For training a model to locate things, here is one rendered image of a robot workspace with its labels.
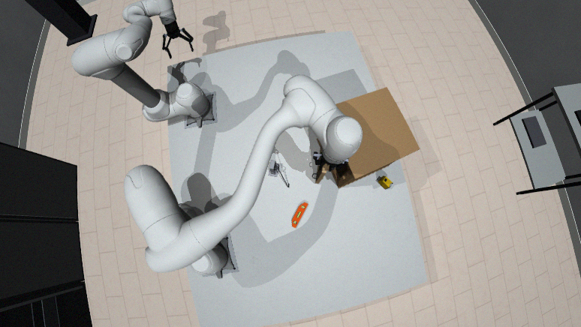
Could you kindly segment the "orange spirit level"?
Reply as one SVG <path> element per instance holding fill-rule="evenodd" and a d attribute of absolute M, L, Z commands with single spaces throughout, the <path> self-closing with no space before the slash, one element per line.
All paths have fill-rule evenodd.
<path fill-rule="evenodd" d="M 301 208 L 302 206 L 302 208 Z M 304 207 L 305 206 L 305 207 Z M 308 206 L 308 203 L 303 203 L 302 205 L 299 206 L 299 208 L 297 209 L 296 214 L 294 215 L 293 219 L 292 219 L 292 227 L 297 228 L 298 223 L 300 222 L 301 217 L 303 216 L 306 208 Z M 298 214 L 299 213 L 299 214 Z M 301 213 L 301 214 L 300 214 Z M 293 223 L 294 222 L 294 223 Z M 297 222 L 297 224 L 295 224 Z"/>

